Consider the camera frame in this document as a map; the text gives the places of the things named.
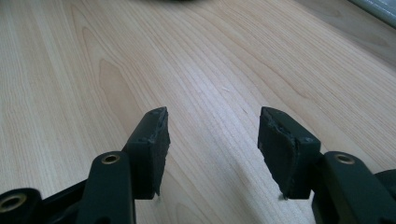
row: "dark object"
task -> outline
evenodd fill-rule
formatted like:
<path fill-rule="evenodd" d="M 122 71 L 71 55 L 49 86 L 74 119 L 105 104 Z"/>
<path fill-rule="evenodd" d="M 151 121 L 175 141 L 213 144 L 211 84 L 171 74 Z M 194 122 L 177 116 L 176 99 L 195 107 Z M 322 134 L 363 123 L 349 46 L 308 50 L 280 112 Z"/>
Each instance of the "dark object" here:
<path fill-rule="evenodd" d="M 372 175 L 354 156 L 322 155 L 312 133 L 269 107 L 262 108 L 258 146 L 286 198 L 307 199 L 315 192 L 317 223 L 396 223 L 396 170 Z"/>
<path fill-rule="evenodd" d="M 389 26 L 396 28 L 396 4 L 393 0 L 348 0 Z"/>
<path fill-rule="evenodd" d="M 92 162 L 90 175 L 45 200 L 36 189 L 0 195 L 0 223 L 135 223 L 135 199 L 160 193 L 170 145 L 166 107 L 142 118 L 122 151 Z"/>

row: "wooden table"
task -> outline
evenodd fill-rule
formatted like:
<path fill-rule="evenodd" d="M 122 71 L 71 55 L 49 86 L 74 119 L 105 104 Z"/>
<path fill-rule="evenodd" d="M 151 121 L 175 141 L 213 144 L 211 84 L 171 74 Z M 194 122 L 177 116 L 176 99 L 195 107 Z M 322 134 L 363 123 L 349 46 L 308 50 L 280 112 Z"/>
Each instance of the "wooden table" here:
<path fill-rule="evenodd" d="M 3 0 L 0 57 L 1 192 L 76 184 L 162 105 L 162 196 L 138 223 L 314 223 L 278 199 L 263 105 L 396 168 L 396 31 L 346 0 Z"/>

